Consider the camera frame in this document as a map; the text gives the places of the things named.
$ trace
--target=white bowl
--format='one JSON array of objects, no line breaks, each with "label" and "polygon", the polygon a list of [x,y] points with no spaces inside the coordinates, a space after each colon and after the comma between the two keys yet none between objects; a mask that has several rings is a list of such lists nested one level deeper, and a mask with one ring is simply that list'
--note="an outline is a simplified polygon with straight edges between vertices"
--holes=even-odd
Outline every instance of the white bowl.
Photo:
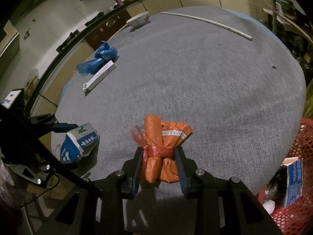
[{"label": "white bowl", "polygon": [[126,23],[129,24],[130,26],[137,28],[140,27],[144,24],[146,24],[149,20],[149,11],[145,11],[143,13],[140,13],[131,19],[129,19]]}]

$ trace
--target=blue and white box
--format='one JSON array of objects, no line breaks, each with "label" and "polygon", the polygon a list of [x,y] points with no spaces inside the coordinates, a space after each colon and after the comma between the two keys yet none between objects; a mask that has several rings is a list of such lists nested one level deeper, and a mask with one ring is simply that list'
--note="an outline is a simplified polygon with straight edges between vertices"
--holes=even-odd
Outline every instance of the blue and white box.
[{"label": "blue and white box", "polygon": [[90,123],[79,126],[66,133],[60,152],[61,159],[77,162],[88,156],[99,141],[99,134]]},{"label": "blue and white box", "polygon": [[302,196],[303,166],[302,159],[287,165],[287,190],[283,199],[283,207],[286,208]]}]

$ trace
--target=round table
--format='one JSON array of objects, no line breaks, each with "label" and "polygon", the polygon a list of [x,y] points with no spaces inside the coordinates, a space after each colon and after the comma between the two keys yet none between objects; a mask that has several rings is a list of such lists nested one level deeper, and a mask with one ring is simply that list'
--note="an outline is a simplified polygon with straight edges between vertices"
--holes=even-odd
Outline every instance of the round table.
[{"label": "round table", "polygon": [[[129,128],[143,128],[144,117],[153,114],[192,127],[182,147],[199,168],[223,179],[240,177],[256,194],[296,136],[306,94],[301,67],[250,17],[209,6],[171,12],[225,24],[253,41],[195,19],[153,15],[145,26],[128,27],[109,41],[118,50],[116,69],[87,96],[82,88],[92,76],[74,75],[56,117],[89,122],[98,131],[99,149],[83,165],[91,180],[133,158],[137,145]],[[52,149],[63,140],[53,134]],[[124,208],[129,231],[194,233],[196,201],[184,198],[179,183],[146,184]]]}]

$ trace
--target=white stick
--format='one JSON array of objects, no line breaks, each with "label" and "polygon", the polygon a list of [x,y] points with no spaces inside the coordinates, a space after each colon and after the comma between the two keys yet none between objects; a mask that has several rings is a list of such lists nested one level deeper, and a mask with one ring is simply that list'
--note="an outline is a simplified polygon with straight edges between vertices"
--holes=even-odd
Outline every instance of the white stick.
[{"label": "white stick", "polygon": [[115,34],[113,34],[109,39],[108,41],[113,38],[116,34],[118,34],[119,32],[121,32],[122,30],[124,30],[126,27],[128,27],[128,24],[124,25],[120,30],[118,30]]},{"label": "white stick", "polygon": [[206,23],[210,23],[210,24],[212,24],[212,25],[219,26],[219,27],[224,28],[224,29],[226,29],[226,30],[229,30],[229,31],[231,31],[231,32],[233,32],[233,33],[236,33],[236,34],[238,34],[238,35],[240,35],[240,36],[242,36],[242,37],[244,37],[244,38],[246,38],[246,39],[248,39],[248,40],[250,40],[250,41],[252,40],[252,37],[249,36],[248,34],[245,34],[245,33],[241,32],[241,31],[239,31],[239,30],[236,30],[236,29],[230,27],[230,26],[225,26],[225,25],[223,25],[223,24],[221,24],[221,23],[217,23],[217,22],[212,21],[212,20],[208,20],[208,19],[201,18],[201,17],[195,17],[195,16],[190,16],[190,15],[185,15],[185,14],[171,13],[171,12],[161,12],[161,14],[168,14],[168,15],[174,15],[174,16],[181,16],[181,17],[193,18],[193,19],[196,19],[196,20],[204,21],[204,22],[206,22]]}]

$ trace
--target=red plastic string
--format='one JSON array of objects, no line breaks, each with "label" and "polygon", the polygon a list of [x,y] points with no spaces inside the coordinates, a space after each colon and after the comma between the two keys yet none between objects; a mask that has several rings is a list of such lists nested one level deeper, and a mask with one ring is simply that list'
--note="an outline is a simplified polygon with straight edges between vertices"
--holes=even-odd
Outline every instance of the red plastic string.
[{"label": "red plastic string", "polygon": [[131,136],[134,141],[137,142],[138,146],[143,147],[143,158],[142,158],[142,174],[141,177],[145,178],[144,171],[147,167],[147,162],[149,157],[163,157],[170,158],[174,156],[174,149],[169,147],[148,145],[143,132],[136,125],[135,131],[131,130]]}]

